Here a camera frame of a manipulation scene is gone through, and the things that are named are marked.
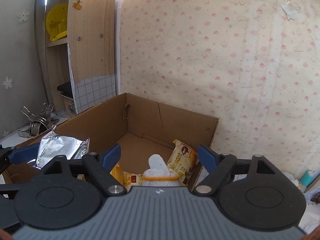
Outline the yellow snack bag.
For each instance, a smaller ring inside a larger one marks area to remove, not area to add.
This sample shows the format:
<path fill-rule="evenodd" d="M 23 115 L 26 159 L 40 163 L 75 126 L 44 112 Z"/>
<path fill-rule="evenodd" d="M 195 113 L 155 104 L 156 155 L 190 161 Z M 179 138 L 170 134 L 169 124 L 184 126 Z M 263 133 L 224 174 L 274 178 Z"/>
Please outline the yellow snack bag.
<path fill-rule="evenodd" d="M 116 163 L 116 165 L 112 168 L 110 175 L 124 186 L 124 172 L 119 163 Z"/>

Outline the croissant snack packet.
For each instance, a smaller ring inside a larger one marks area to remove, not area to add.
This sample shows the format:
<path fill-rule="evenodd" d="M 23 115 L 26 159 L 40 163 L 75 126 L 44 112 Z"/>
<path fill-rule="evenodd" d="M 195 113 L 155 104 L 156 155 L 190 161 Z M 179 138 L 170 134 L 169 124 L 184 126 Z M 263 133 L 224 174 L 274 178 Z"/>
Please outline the croissant snack packet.
<path fill-rule="evenodd" d="M 188 185 L 199 162 L 198 154 L 193 148 L 180 140 L 175 139 L 173 143 L 175 148 L 167 161 L 167 167 L 169 171 L 179 177 L 181 184 Z"/>

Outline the silver foil packet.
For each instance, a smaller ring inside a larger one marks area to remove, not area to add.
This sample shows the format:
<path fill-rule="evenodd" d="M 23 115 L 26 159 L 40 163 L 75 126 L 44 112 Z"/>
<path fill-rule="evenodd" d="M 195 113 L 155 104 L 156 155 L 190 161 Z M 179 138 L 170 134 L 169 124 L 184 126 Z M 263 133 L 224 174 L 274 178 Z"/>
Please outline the silver foil packet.
<path fill-rule="evenodd" d="M 90 139 L 81 141 L 74 137 L 58 135 L 50 131 L 42 137 L 37 150 L 37 156 L 32 157 L 27 164 L 35 169 L 42 169 L 54 157 L 65 155 L 67 160 L 81 159 L 88 153 Z"/>

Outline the white glove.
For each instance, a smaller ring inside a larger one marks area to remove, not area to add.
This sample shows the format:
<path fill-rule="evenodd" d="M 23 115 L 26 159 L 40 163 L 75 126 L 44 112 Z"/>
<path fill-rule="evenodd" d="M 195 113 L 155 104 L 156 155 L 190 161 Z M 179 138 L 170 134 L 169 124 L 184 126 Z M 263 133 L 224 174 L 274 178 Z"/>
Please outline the white glove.
<path fill-rule="evenodd" d="M 299 181 L 297 179 L 294 178 L 294 176 L 292 174 L 290 174 L 289 172 L 285 172 L 282 171 L 283 175 L 289 179 L 296 187 L 299 187 Z"/>
<path fill-rule="evenodd" d="M 169 170 L 159 154 L 149 158 L 149 169 L 143 173 L 143 186 L 176 187 L 180 186 L 179 176 Z"/>

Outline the metal clips pile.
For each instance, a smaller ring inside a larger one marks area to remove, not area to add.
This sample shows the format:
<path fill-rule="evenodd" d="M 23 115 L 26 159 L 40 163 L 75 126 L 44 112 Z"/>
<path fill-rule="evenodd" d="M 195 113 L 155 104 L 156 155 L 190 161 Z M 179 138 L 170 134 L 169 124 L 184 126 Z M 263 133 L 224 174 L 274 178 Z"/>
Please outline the metal clips pile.
<path fill-rule="evenodd" d="M 52 129 L 59 119 L 54 119 L 51 117 L 51 114 L 54 109 L 53 103 L 45 102 L 42 105 L 39 115 L 35 115 L 29 111 L 26 106 L 21 108 L 21 112 L 28 118 L 29 122 L 26 124 L 28 126 L 25 130 L 18 130 L 17 133 L 22 138 L 33 138 L 39 134 Z"/>

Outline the cardboard shoe box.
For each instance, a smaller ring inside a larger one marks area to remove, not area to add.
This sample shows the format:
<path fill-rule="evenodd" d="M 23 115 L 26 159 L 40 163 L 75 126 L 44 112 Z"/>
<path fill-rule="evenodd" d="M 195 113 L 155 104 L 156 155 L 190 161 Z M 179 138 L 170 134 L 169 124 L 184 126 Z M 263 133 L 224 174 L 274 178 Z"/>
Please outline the cardboard shoe box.
<path fill-rule="evenodd" d="M 101 153 L 118 143 L 122 170 L 143 174 L 149 169 L 151 155 L 169 160 L 175 139 L 194 150 L 211 146 L 218 123 L 213 116 L 125 93 L 94 105 L 54 131 L 81 141 L 90 139 L 90 152 Z"/>

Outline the wooden small box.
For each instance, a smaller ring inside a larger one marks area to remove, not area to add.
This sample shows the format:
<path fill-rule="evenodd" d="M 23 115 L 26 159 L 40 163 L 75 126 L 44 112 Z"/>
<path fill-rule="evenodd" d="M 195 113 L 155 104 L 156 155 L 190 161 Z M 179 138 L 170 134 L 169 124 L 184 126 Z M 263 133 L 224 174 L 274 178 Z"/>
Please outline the wooden small box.
<path fill-rule="evenodd" d="M 60 93 L 60 96 L 63 98 L 66 114 L 70 118 L 74 117 L 76 115 L 74 100 L 72 98 L 65 96 L 64 93 Z"/>

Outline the black case on shelf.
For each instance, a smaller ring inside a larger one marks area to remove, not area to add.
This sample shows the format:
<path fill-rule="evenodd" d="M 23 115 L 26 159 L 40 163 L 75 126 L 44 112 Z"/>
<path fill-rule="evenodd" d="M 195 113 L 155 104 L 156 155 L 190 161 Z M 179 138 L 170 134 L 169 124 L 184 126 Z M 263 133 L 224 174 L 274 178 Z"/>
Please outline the black case on shelf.
<path fill-rule="evenodd" d="M 72 86 L 71 86 L 71 82 L 65 82 L 59 86 L 57 86 L 57 91 L 61 92 L 61 93 L 65 93 L 65 94 L 72 94 Z"/>

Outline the teal cap bottle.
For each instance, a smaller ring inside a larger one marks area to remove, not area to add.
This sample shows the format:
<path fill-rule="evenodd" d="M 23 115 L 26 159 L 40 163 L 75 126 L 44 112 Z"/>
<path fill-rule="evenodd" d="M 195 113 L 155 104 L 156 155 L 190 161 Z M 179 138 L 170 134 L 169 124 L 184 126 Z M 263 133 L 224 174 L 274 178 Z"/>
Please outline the teal cap bottle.
<path fill-rule="evenodd" d="M 306 187 L 313 181 L 314 175 L 315 174 L 312 170 L 307 170 L 299 181 L 299 189 L 306 189 Z"/>

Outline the yellow plastic reel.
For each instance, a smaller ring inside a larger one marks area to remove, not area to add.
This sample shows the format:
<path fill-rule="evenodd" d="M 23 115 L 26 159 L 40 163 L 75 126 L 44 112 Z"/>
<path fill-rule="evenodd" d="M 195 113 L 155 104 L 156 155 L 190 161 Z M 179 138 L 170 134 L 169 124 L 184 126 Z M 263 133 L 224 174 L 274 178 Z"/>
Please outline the yellow plastic reel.
<path fill-rule="evenodd" d="M 49 41 L 55 42 L 67 37 L 68 5 L 60 3 L 54 6 L 46 17 L 46 31 Z"/>

